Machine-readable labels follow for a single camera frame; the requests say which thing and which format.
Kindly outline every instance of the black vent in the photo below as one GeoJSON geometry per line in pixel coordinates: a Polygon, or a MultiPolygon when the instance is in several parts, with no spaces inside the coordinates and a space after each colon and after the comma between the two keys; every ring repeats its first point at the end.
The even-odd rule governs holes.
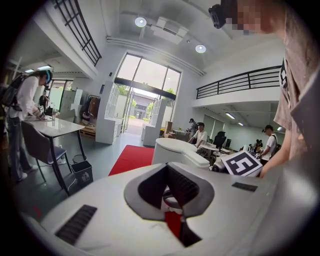
{"type": "Polygon", "coordinates": [[[89,205],[83,205],[55,235],[67,242],[74,245],[82,234],[97,208],[89,205]]]}

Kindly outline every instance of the box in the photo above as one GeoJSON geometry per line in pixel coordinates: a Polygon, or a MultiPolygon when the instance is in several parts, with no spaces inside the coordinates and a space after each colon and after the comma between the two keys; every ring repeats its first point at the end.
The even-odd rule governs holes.
{"type": "Polygon", "coordinates": [[[77,179],[77,183],[81,188],[84,188],[94,181],[92,166],[88,161],[72,164],[71,168],[77,179]]]}

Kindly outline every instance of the black railing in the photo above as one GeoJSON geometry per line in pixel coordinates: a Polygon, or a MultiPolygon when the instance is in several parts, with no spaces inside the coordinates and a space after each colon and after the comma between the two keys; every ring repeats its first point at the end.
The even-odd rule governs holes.
{"type": "Polygon", "coordinates": [[[100,52],[91,37],[85,19],[82,15],[78,0],[51,0],[56,9],[59,9],[65,23],[79,42],[94,66],[101,57],[100,52]]]}
{"type": "Polygon", "coordinates": [[[201,99],[214,95],[250,89],[279,87],[280,68],[281,66],[272,66],[252,70],[212,82],[197,88],[196,98],[201,99]]]}

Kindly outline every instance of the jeans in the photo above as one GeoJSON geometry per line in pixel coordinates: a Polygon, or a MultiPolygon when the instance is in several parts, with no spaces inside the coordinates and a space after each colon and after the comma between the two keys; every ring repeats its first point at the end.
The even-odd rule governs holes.
{"type": "Polygon", "coordinates": [[[8,118],[9,161],[11,175],[18,181],[22,178],[22,171],[28,171],[30,166],[26,151],[23,147],[23,135],[19,117],[8,118]]]}

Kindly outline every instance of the black office chair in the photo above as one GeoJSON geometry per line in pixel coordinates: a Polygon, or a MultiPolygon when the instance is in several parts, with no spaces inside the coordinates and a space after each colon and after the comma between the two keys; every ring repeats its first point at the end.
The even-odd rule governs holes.
{"type": "MultiPolygon", "coordinates": [[[[47,182],[47,181],[46,181],[45,176],[40,168],[38,160],[52,166],[52,168],[54,170],[54,174],[56,176],[56,179],[58,180],[58,182],[60,184],[59,178],[57,176],[57,172],[60,173],[60,170],[59,170],[59,167],[57,170],[54,167],[54,160],[53,160],[52,154],[51,154],[49,139],[46,138],[45,136],[43,136],[40,132],[38,132],[34,128],[34,126],[29,122],[22,121],[21,122],[21,130],[22,130],[26,150],[28,151],[30,156],[35,158],[44,182],[47,182]]],[[[59,160],[64,155],[66,163],[69,167],[70,173],[72,173],[72,170],[70,168],[69,161],[67,158],[67,151],[61,147],[54,146],[54,155],[55,155],[56,160],[59,160]]]]}

